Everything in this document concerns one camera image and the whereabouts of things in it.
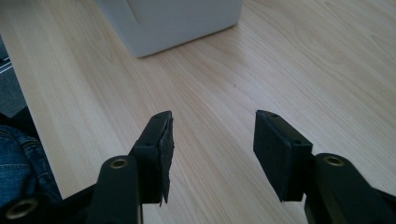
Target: light wood laminate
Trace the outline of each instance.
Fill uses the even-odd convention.
[[[1,0],[0,32],[64,197],[172,110],[169,204],[146,223],[305,223],[255,158],[257,109],[396,195],[392,0],[246,0],[235,27],[143,59],[92,0]]]

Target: denim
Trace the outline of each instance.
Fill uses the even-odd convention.
[[[0,125],[0,206],[35,192],[62,200],[41,143],[24,132]]]

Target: black rubber pad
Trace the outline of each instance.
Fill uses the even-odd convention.
[[[175,147],[172,126],[171,111],[151,117],[129,154],[137,161],[141,203],[160,203],[163,197],[168,200],[169,169]]]
[[[312,143],[279,115],[258,110],[253,150],[281,202],[300,201]]]

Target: black metal arm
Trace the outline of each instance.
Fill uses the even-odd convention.
[[[254,152],[281,202],[306,194],[308,223],[396,223],[396,198],[373,189],[347,159],[312,155],[312,143],[279,115],[256,113]]]
[[[43,193],[22,197],[1,208],[0,223],[143,223],[143,203],[167,201],[173,150],[166,111],[150,119],[128,156],[105,161],[95,185],[58,204]]]

